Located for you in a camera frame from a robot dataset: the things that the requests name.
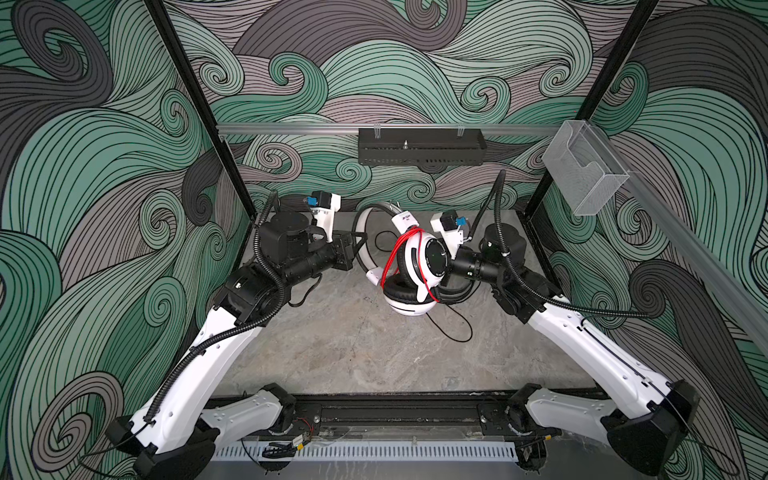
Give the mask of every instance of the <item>wallpaper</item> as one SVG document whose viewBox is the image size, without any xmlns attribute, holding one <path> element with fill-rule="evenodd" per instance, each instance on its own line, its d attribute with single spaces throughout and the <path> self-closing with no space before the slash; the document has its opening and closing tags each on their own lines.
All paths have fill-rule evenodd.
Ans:
<svg viewBox="0 0 768 480">
<path fill-rule="evenodd" d="M 656 15 L 594 121 L 768 312 L 766 20 L 768 5 L 746 1 Z M 625 190 L 596 217 L 574 217 L 553 187 L 535 226 L 575 303 L 660 314 L 596 321 L 642 362 L 698 389 L 695 427 L 735 461 L 734 478 L 765 478 L 768 361 L 685 252 Z M 667 473 L 732 478 L 719 469 L 735 466 L 711 455 L 685 441 Z"/>
<path fill-rule="evenodd" d="M 219 122 L 560 124 L 576 115 L 632 1 L 167 0 Z M 549 138 L 487 137 L 476 167 L 367 167 L 356 136 L 230 135 L 257 207 L 322 188 L 343 209 L 478 208 L 500 169 L 522 208 Z"/>
<path fill-rule="evenodd" d="M 141 0 L 0 2 L 0 188 L 0 478 L 91 478 L 248 222 Z"/>
</svg>

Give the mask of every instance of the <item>headphone ear cup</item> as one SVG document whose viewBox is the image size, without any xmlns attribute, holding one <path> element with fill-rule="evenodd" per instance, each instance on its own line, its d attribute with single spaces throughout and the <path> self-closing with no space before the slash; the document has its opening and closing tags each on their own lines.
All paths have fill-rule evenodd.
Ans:
<svg viewBox="0 0 768 480">
<path fill-rule="evenodd" d="M 406 265 L 406 244 L 400 246 L 399 249 L 397 249 L 397 267 L 400 269 L 400 274 L 402 274 L 402 281 L 405 283 L 405 285 L 410 286 L 411 288 L 417 288 L 416 283 L 413 281 L 413 278 L 408 274 L 408 267 Z"/>
<path fill-rule="evenodd" d="M 423 302 L 419 302 L 416 299 L 416 288 L 406 285 L 404 277 L 407 276 L 401 273 L 392 275 L 384 282 L 384 295 L 387 298 L 395 300 L 397 302 L 405 303 L 406 305 L 424 305 L 431 303 L 434 300 L 428 295 Z"/>
</svg>

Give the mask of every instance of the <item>red cord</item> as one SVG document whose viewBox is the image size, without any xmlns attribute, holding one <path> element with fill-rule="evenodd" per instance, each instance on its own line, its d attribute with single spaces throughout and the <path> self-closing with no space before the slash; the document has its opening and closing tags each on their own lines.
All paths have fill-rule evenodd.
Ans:
<svg viewBox="0 0 768 480">
<path fill-rule="evenodd" d="M 384 267 L 384 272 L 382 273 L 382 290 L 384 290 L 384 282 L 386 280 L 386 274 L 389 272 L 389 268 L 392 266 L 392 262 L 394 261 L 395 257 L 397 256 L 397 250 L 406 242 L 410 237 L 413 237 L 417 233 L 419 234 L 419 247 L 418 251 L 416 252 L 416 263 L 419 267 L 419 273 L 422 276 L 422 281 L 424 282 L 424 286 L 427 287 L 427 293 L 429 293 L 429 296 L 432 297 L 432 299 L 439 303 L 439 300 L 435 298 L 435 295 L 432 293 L 432 290 L 429 289 L 429 285 L 427 284 L 427 277 L 424 276 L 424 270 L 422 269 L 422 234 L 424 232 L 424 229 L 419 227 L 413 227 L 410 230 L 407 230 L 403 235 L 400 236 L 400 238 L 397 239 L 397 242 L 395 242 L 395 246 L 392 248 L 392 252 L 389 254 L 389 259 L 386 262 L 386 266 Z"/>
<path fill-rule="evenodd" d="M 419 232 L 423 232 L 424 230 L 419 227 L 413 227 L 411 230 L 406 231 L 403 235 L 400 236 L 400 238 L 397 239 L 397 242 L 395 242 L 395 246 L 392 248 L 392 252 L 389 254 L 389 259 L 386 262 L 386 266 L 384 267 L 384 272 L 382 273 L 382 290 L 384 290 L 384 282 L 386 280 L 386 275 L 389 272 L 389 268 L 392 266 L 392 262 L 395 260 L 395 257 L 397 255 L 397 250 L 410 238 L 416 235 Z"/>
<path fill-rule="evenodd" d="M 310 428 L 310 435 L 312 435 L 315 432 L 315 429 L 310 425 L 309 422 L 307 422 L 306 419 L 301 418 L 301 417 L 296 417 L 296 418 L 299 419 L 299 420 L 302 420 L 302 421 L 304 421 L 304 423 L 306 423 L 306 426 L 308 426 Z"/>
<path fill-rule="evenodd" d="M 439 303 L 439 301 L 435 298 L 435 295 L 432 293 L 432 290 L 429 288 L 429 285 L 427 284 L 427 277 L 424 276 L 424 270 L 422 270 L 422 233 L 419 232 L 419 250 L 416 252 L 416 264 L 419 265 L 419 273 L 422 275 L 422 280 L 424 280 L 424 286 L 427 287 L 427 292 L 429 293 L 429 296 L 432 297 L 432 299 Z"/>
</svg>

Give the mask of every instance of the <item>gray marble surface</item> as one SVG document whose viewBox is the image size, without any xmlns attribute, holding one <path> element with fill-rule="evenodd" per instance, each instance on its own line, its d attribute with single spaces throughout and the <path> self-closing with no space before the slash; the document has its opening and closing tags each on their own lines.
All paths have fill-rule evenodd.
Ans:
<svg viewBox="0 0 768 480">
<path fill-rule="evenodd" d="M 468 211 L 459 214 L 475 216 Z M 432 213 L 415 216 L 431 230 Z M 351 230 L 353 217 L 337 214 L 336 228 Z M 524 235 L 515 212 L 504 212 L 502 219 Z M 472 247 L 491 222 L 487 212 Z M 389 218 L 372 214 L 371 238 L 382 230 L 394 230 Z M 379 238 L 381 248 L 393 244 L 394 236 Z M 369 247 L 383 265 L 389 254 L 376 251 L 372 242 Z M 252 255 L 247 250 L 243 261 Z M 530 247 L 525 258 L 529 268 L 541 272 Z M 294 287 L 293 300 L 300 299 L 313 281 Z M 527 382 L 549 388 L 594 386 L 594 380 L 549 339 L 506 315 L 487 285 L 455 309 L 474 329 L 468 343 L 445 338 L 426 316 L 394 313 L 380 288 L 357 265 L 349 272 L 327 270 L 303 306 L 284 307 L 240 354 L 215 394 L 256 392 L 269 382 L 297 393 L 515 389 Z M 430 313 L 449 335 L 458 339 L 469 335 L 464 320 L 445 306 Z"/>
</svg>

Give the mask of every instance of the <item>clear acrylic holder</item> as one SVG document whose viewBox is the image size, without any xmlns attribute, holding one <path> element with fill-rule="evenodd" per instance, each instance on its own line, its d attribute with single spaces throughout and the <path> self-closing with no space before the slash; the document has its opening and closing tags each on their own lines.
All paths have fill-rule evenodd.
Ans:
<svg viewBox="0 0 768 480">
<path fill-rule="evenodd" d="M 543 160 L 577 217 L 597 215 L 629 178 L 605 133 L 584 120 L 563 122 Z"/>
</svg>

